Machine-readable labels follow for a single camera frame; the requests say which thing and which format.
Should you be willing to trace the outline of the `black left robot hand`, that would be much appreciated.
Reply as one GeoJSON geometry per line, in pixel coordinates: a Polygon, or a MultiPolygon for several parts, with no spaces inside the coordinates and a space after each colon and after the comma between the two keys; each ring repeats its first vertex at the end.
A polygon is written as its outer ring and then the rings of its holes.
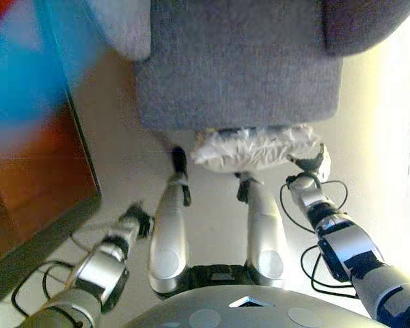
{"type": "Polygon", "coordinates": [[[119,218],[119,222],[123,226],[129,228],[136,227],[138,229],[138,239],[150,237],[154,227],[154,217],[144,210],[143,203],[142,200],[132,203],[119,218]]]}

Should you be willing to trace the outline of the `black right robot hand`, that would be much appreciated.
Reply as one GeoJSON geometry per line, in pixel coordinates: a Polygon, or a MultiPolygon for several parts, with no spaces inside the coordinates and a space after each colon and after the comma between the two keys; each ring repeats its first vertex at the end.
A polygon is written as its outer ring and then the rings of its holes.
{"type": "Polygon", "coordinates": [[[331,157],[324,143],[320,143],[318,154],[310,159],[298,159],[288,155],[287,159],[303,172],[314,174],[321,182],[327,182],[331,173],[331,157]]]}

